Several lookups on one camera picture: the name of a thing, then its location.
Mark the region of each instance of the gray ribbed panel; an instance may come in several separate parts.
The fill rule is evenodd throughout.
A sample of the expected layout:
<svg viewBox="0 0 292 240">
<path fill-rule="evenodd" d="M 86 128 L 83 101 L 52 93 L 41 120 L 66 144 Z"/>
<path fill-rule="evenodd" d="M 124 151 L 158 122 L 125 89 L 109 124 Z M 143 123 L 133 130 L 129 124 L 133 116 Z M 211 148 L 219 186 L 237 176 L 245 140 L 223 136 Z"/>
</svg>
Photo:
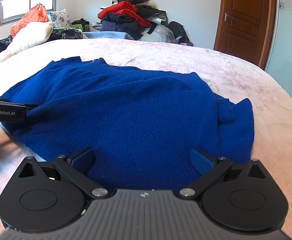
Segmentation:
<svg viewBox="0 0 292 240">
<path fill-rule="evenodd" d="M 289 240 L 275 231 L 261 236 L 238 235 L 209 221 L 196 202 L 171 191 L 118 190 L 94 200 L 72 225 L 44 234 L 7 230 L 0 240 Z"/>
</svg>

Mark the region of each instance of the mattress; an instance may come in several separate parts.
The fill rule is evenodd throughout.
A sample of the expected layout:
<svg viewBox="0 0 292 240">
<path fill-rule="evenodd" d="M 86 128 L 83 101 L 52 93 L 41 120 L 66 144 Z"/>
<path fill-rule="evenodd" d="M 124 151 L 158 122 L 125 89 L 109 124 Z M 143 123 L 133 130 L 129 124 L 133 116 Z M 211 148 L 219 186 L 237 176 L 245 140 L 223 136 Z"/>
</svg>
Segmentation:
<svg viewBox="0 0 292 240">
<path fill-rule="evenodd" d="M 0 95 L 52 60 L 73 56 L 83 61 L 102 57 L 110 65 L 144 70 L 196 72 L 213 92 L 234 103 L 249 98 L 255 120 L 252 157 L 262 161 L 288 199 L 283 231 L 292 238 L 292 99 L 271 76 L 249 62 L 210 49 L 121 39 L 57 40 L 0 63 Z M 0 193 L 29 155 L 42 161 L 0 124 Z M 0 222 L 0 233 L 3 230 Z"/>
</svg>

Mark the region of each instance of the clear plastic bag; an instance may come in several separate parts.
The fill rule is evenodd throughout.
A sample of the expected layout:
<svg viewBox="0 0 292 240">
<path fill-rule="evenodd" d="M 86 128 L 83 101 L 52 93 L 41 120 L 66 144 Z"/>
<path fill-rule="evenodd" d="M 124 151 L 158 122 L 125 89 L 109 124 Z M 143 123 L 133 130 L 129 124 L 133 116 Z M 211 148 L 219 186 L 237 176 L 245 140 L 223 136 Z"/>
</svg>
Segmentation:
<svg viewBox="0 0 292 240">
<path fill-rule="evenodd" d="M 31 22 L 48 22 L 47 10 L 41 3 L 31 8 L 18 22 L 16 22 L 10 30 L 10 35 L 14 38 L 16 34 L 28 23 Z"/>
<path fill-rule="evenodd" d="M 176 43 L 173 32 L 163 25 L 157 25 L 151 34 L 148 34 L 150 28 L 144 29 L 142 37 L 139 41 L 150 41 L 150 42 L 167 42 Z"/>
</svg>

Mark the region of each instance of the brown door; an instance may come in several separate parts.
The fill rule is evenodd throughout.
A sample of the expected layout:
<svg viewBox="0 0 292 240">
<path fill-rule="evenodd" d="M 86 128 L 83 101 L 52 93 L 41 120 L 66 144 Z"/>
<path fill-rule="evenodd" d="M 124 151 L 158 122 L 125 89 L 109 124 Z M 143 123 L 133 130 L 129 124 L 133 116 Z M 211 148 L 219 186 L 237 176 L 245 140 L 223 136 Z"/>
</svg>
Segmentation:
<svg viewBox="0 0 292 240">
<path fill-rule="evenodd" d="M 270 23 L 275 22 L 271 7 L 270 0 L 222 0 L 214 49 L 264 69 L 274 30 Z"/>
</svg>

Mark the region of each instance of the red plastic bag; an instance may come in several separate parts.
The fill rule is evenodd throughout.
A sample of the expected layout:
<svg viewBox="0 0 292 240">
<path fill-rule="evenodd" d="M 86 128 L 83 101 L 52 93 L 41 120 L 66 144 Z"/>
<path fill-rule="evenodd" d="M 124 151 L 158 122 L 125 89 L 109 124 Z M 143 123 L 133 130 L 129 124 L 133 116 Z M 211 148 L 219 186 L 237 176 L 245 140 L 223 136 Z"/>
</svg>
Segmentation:
<svg viewBox="0 0 292 240">
<path fill-rule="evenodd" d="M 28 23 L 31 22 L 48 22 L 47 10 L 45 6 L 41 3 L 37 4 L 35 7 L 31 8 L 18 22 L 16 22 L 10 30 L 11 36 L 14 38 L 16 34 Z"/>
</svg>

